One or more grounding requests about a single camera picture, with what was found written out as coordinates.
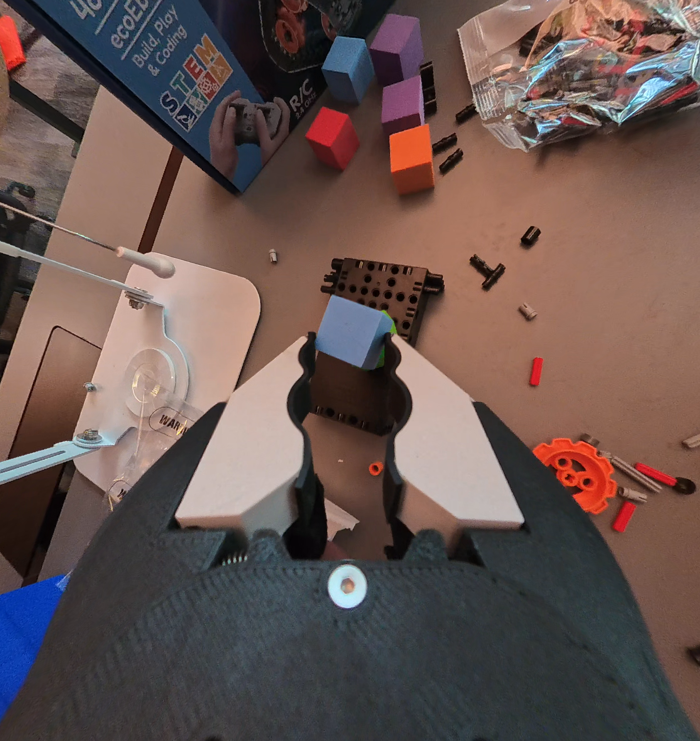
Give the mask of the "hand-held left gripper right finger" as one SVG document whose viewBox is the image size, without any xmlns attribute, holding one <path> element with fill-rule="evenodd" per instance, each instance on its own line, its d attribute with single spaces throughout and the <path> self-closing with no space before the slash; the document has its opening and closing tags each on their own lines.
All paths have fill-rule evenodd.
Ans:
<svg viewBox="0 0 700 741">
<path fill-rule="evenodd" d="M 514 531 L 525 523 L 475 403 L 398 337 L 385 338 L 393 418 L 382 501 L 392 547 L 436 531 L 456 548 L 464 531 Z"/>
</svg>

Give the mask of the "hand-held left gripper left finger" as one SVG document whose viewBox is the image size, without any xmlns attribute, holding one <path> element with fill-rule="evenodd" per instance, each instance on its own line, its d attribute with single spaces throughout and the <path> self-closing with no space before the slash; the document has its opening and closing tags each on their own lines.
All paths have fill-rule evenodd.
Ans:
<svg viewBox="0 0 700 741">
<path fill-rule="evenodd" d="M 324 548 L 323 487 L 303 422 L 315 334 L 300 337 L 230 396 L 176 511 L 182 527 L 272 530 L 289 548 Z"/>
</svg>

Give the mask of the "light blue foam cube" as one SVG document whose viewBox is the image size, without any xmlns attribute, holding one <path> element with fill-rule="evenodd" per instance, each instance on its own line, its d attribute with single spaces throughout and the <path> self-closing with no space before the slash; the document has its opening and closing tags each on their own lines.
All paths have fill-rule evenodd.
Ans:
<svg viewBox="0 0 700 741">
<path fill-rule="evenodd" d="M 331 296 L 315 339 L 316 350 L 364 371 L 383 364 L 385 335 L 396 334 L 384 311 Z"/>
</svg>

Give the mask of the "orange foam cube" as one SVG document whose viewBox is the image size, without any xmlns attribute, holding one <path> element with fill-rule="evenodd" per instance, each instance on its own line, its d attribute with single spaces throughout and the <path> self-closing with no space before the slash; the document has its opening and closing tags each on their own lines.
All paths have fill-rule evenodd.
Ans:
<svg viewBox="0 0 700 741">
<path fill-rule="evenodd" d="M 389 137 L 390 170 L 401 196 L 435 187 L 429 125 L 420 125 Z"/>
</svg>

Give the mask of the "red foam cube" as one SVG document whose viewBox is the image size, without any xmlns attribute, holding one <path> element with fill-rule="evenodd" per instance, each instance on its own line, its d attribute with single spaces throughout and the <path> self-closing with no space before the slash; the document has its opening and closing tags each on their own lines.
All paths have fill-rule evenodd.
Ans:
<svg viewBox="0 0 700 741">
<path fill-rule="evenodd" d="M 360 146 L 350 116 L 329 107 L 319 110 L 306 141 L 320 162 L 339 171 L 345 171 Z"/>
</svg>

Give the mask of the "purple foam cube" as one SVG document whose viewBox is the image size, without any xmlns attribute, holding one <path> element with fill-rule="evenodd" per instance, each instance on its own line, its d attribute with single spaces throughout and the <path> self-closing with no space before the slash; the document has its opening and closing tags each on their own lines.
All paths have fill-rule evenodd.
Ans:
<svg viewBox="0 0 700 741">
<path fill-rule="evenodd" d="M 382 88 L 381 124 L 387 137 L 425 125 L 423 86 L 419 75 Z"/>
<path fill-rule="evenodd" d="M 419 18 L 387 14 L 369 52 L 375 76 L 382 87 L 418 76 L 424 59 Z"/>
</svg>

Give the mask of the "grey desk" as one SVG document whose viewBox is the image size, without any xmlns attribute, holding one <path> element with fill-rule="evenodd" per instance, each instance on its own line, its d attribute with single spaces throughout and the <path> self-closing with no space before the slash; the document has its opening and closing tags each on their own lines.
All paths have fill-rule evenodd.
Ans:
<svg viewBox="0 0 700 741">
<path fill-rule="evenodd" d="M 420 20 L 435 66 L 433 141 L 457 128 L 463 161 L 433 190 L 400 197 L 380 126 L 380 88 L 348 112 L 360 148 L 347 170 L 311 153 L 305 131 L 324 93 L 242 196 L 184 159 L 156 238 L 158 252 L 251 281 L 262 311 L 245 381 L 318 327 L 333 257 L 405 260 L 444 275 L 418 351 L 486 403 L 529 448 L 589 433 L 606 451 L 692 479 L 663 488 L 611 529 L 617 504 L 593 520 L 614 551 L 672 687 L 700 735 L 700 107 L 613 134 L 531 153 L 503 147 L 478 118 L 454 126 L 470 87 L 457 28 L 498 2 L 398 2 Z M 104 88 L 59 208 L 66 226 L 138 246 L 173 147 Z M 528 227 L 541 234 L 521 245 Z M 279 253 L 271 264 L 269 250 Z M 506 271 L 489 291 L 469 263 Z M 102 347 L 117 294 L 74 289 L 42 268 L 0 385 L 0 460 L 10 452 L 51 329 Z M 538 311 L 533 321 L 518 312 Z M 540 384 L 529 385 L 534 357 Z"/>
</svg>

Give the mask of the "clear empty plastic bag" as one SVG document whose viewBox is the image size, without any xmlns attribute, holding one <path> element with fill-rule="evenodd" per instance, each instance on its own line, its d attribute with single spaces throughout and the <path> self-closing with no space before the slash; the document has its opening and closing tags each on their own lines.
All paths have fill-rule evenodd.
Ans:
<svg viewBox="0 0 700 741">
<path fill-rule="evenodd" d="M 163 350 L 140 351 L 124 378 L 125 401 L 137 418 L 137 433 L 132 456 L 107 490 L 110 510 L 203 415 L 202 410 L 175 393 L 175 366 Z"/>
</svg>

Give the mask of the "orange plastic gear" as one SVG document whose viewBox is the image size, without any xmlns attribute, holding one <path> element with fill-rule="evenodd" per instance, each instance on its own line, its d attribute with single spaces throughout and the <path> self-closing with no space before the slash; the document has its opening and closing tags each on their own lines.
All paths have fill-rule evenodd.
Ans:
<svg viewBox="0 0 700 741">
<path fill-rule="evenodd" d="M 535 446 L 532 453 L 572 489 L 572 498 L 587 514 L 601 514 L 617 495 L 612 463 L 585 441 L 554 438 Z"/>
</svg>

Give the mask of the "white book stand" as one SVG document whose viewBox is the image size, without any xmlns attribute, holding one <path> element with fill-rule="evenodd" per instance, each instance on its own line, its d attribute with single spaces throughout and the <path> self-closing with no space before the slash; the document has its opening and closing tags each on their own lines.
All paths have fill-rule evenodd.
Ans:
<svg viewBox="0 0 700 741">
<path fill-rule="evenodd" d="M 110 329 L 91 378 L 74 436 L 0 462 L 0 486 L 75 460 L 91 483 L 108 490 L 132 456 L 137 418 L 125 401 L 125 372 L 148 348 L 163 350 L 176 370 L 175 393 L 206 411 L 232 394 L 260 318 L 260 297 L 247 279 L 210 267 L 123 250 L 132 266 L 124 282 L 107 279 L 0 241 L 0 255 L 63 271 L 61 293 L 83 310 L 74 289 L 106 286 L 117 294 Z"/>
</svg>

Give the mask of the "grey axle rod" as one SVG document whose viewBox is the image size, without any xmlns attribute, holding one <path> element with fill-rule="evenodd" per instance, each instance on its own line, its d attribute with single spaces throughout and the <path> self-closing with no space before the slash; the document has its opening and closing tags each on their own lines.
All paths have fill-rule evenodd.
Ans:
<svg viewBox="0 0 700 741">
<path fill-rule="evenodd" d="M 635 467 L 629 465 L 622 458 L 616 457 L 611 454 L 610 461 L 614 469 L 619 470 L 622 474 L 629 477 L 633 482 L 641 485 L 645 489 L 659 494 L 662 491 L 662 486 L 651 477 L 642 474 Z"/>
</svg>

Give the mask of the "black T connector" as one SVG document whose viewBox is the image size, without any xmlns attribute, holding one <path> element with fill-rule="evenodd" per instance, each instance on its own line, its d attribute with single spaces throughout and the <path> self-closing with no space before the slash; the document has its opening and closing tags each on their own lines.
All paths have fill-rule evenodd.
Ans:
<svg viewBox="0 0 700 741">
<path fill-rule="evenodd" d="M 506 271 L 506 266 L 502 263 L 496 267 L 489 266 L 479 255 L 472 255 L 469 259 L 470 265 L 484 278 L 482 289 L 489 291 L 501 279 Z"/>
</svg>

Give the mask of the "blue plastic bin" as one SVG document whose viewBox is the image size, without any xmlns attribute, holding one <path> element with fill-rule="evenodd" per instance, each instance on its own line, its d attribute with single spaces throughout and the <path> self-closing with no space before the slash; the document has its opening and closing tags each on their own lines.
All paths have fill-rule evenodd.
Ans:
<svg viewBox="0 0 700 741">
<path fill-rule="evenodd" d="M 0 720 L 35 661 L 68 575 L 0 595 Z"/>
</svg>

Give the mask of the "blue robot kit box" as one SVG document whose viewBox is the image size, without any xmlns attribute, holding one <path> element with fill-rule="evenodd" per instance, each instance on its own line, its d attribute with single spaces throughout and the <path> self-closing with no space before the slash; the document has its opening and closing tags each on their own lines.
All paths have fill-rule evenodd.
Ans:
<svg viewBox="0 0 700 741">
<path fill-rule="evenodd" d="M 7 2 L 184 156 L 243 192 L 392 2 Z"/>
</svg>

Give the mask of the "silver plastic parts bag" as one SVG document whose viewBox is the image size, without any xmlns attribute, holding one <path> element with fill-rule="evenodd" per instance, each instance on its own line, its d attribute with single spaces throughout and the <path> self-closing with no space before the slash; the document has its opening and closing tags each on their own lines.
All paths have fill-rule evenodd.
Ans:
<svg viewBox="0 0 700 741">
<path fill-rule="evenodd" d="M 512 150 L 700 107 L 700 1 L 503 2 L 457 35 L 477 114 Z"/>
</svg>

